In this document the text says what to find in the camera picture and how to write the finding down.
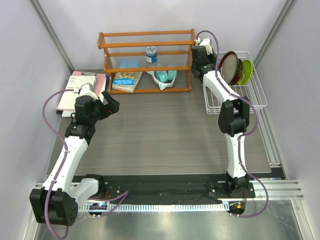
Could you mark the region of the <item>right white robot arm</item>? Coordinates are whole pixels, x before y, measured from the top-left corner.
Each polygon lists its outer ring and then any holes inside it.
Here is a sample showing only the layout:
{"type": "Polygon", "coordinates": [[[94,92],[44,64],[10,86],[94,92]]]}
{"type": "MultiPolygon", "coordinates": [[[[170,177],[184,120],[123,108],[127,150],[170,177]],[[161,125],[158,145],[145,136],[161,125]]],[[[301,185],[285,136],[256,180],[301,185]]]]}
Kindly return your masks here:
{"type": "Polygon", "coordinates": [[[201,80],[221,104],[218,127],[224,134],[227,144],[228,167],[226,172],[226,193],[233,198],[241,196],[249,187],[249,176],[245,165],[245,137],[250,123],[248,99],[233,91],[215,69],[214,57],[207,54],[203,45],[191,49],[191,71],[201,80]]]}

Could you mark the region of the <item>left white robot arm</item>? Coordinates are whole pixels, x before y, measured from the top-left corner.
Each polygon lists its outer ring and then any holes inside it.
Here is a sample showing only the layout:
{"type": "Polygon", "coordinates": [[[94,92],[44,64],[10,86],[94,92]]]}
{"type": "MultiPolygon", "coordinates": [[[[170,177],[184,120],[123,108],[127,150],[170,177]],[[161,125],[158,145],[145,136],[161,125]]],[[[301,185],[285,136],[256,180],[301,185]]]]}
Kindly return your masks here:
{"type": "Polygon", "coordinates": [[[91,196],[100,200],[107,192],[98,176],[89,176],[71,187],[78,164],[88,149],[96,132],[95,125],[119,111],[120,103],[107,91],[104,101],[91,91],[80,90],[75,99],[75,110],[65,130],[60,155],[47,180],[40,189],[34,188],[30,195],[35,220],[39,224],[70,227],[74,224],[78,208],[91,196]]]}

